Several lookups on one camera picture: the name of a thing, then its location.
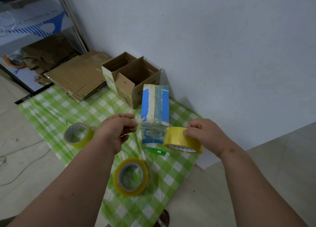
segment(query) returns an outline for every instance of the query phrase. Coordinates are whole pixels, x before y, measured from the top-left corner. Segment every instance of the person's left hand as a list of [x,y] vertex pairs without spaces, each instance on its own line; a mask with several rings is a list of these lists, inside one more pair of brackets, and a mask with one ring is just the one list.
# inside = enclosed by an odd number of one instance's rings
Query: person's left hand
[[116,155],[122,144],[128,140],[128,133],[136,132],[138,123],[132,121],[135,116],[129,113],[118,113],[102,121],[93,139],[104,142],[105,148],[112,149]]

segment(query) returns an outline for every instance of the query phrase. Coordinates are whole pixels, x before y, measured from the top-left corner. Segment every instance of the small blue and white box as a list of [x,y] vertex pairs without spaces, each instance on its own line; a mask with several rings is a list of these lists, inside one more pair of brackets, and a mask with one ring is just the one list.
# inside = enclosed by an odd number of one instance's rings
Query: small blue and white box
[[145,84],[141,113],[143,143],[163,143],[169,126],[169,86]]

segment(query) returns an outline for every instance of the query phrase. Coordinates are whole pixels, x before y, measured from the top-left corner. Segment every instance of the green checkered tablecloth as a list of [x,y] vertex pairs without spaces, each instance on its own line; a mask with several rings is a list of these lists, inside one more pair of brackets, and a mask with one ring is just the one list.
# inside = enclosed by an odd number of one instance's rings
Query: green checkered tablecloth
[[[186,126],[189,121],[198,118],[178,102],[170,99],[169,103],[171,126]],[[101,121],[114,113],[134,113],[140,121],[141,113],[141,107],[131,109],[107,87],[101,88],[86,100],[77,102],[54,85],[23,102],[19,108],[65,165],[68,165],[79,152],[79,149],[71,147],[63,140],[63,133],[69,125],[83,122],[97,128]],[[142,144],[140,129],[130,134],[129,140],[122,146],[122,151],[115,156],[101,205],[103,216],[113,227],[153,226],[198,158],[197,154],[174,151],[162,144],[150,145],[167,150],[170,157],[144,151],[145,144]],[[114,170],[127,158],[144,160],[149,172],[146,188],[136,197],[120,195],[113,185]]]

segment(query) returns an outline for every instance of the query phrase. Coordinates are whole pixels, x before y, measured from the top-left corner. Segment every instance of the forearm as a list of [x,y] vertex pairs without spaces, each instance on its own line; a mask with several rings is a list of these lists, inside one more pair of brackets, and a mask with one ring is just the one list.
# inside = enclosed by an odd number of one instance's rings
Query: forearm
[[92,140],[10,226],[94,226],[114,161]]
[[220,154],[237,226],[307,226],[233,141]]

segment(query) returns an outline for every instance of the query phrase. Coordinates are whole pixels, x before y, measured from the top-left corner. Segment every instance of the packing tape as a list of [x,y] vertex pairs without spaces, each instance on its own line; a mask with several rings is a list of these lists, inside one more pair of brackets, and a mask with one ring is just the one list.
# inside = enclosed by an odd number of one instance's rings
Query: packing tape
[[[132,189],[127,189],[123,186],[123,173],[127,168],[134,167],[134,166],[139,167],[141,169],[143,177],[138,186]],[[114,182],[114,186],[116,190],[120,194],[129,196],[129,197],[139,195],[146,187],[147,181],[148,181],[148,169],[144,161],[141,161],[136,158],[130,158],[130,159],[126,159],[122,161],[119,164],[119,166],[116,168],[114,172],[114,177],[113,177],[113,182]]]
[[184,136],[182,132],[185,129],[184,127],[168,127],[163,141],[164,146],[186,153],[202,154],[201,143],[195,138]]
[[[85,136],[81,140],[73,142],[72,141],[73,135],[77,131],[84,130],[84,129],[87,130]],[[89,126],[86,126],[83,123],[72,124],[65,130],[65,133],[64,133],[64,141],[66,141],[69,145],[72,145],[75,148],[84,147],[86,144],[89,143],[89,141],[91,141],[92,137],[93,137],[93,130]]]

